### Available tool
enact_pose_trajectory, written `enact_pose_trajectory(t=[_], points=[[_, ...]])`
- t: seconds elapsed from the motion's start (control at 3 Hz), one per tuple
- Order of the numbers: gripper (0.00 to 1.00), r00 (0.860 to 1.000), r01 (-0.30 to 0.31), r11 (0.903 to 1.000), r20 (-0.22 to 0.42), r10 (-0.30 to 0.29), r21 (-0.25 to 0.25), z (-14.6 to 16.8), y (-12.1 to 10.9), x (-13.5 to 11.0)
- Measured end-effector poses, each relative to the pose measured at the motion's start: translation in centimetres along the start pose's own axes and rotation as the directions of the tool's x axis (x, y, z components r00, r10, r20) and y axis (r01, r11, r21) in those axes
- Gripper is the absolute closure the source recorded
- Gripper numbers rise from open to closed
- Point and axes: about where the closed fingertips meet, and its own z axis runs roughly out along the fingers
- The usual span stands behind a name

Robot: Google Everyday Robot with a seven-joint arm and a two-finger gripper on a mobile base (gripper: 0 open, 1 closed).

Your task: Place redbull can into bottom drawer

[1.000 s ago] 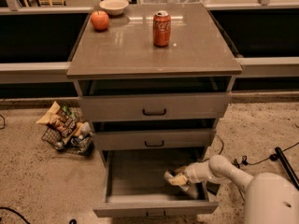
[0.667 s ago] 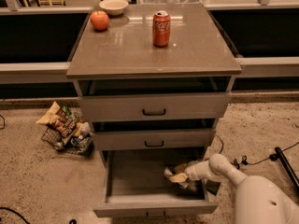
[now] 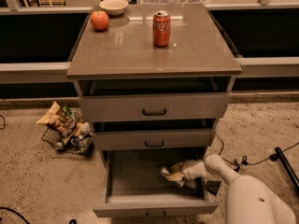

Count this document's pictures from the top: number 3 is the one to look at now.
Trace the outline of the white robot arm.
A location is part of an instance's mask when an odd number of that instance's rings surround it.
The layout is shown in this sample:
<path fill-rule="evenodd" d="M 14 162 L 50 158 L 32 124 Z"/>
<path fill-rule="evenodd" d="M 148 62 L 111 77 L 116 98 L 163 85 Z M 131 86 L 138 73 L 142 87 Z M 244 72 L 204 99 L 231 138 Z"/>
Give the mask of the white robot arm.
<path fill-rule="evenodd" d="M 220 177 L 227 184 L 227 224 L 296 224 L 292 209 L 265 183 L 251 175 L 240 175 L 217 154 L 177 163 L 165 178 L 183 186 L 185 180 L 197 177 Z"/>

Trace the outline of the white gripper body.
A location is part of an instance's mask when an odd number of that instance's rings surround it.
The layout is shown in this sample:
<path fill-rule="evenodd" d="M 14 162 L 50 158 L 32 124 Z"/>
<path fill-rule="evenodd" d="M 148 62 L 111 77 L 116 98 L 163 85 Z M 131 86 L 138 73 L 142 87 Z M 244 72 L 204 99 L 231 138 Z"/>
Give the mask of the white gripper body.
<path fill-rule="evenodd" d="M 193 161 L 193 160 L 185 161 L 182 165 L 181 172 L 182 172 L 183 176 L 188 180 L 192 180 L 192 179 L 196 178 L 194 171 L 193 171 L 194 165 L 195 165 L 195 161 Z"/>

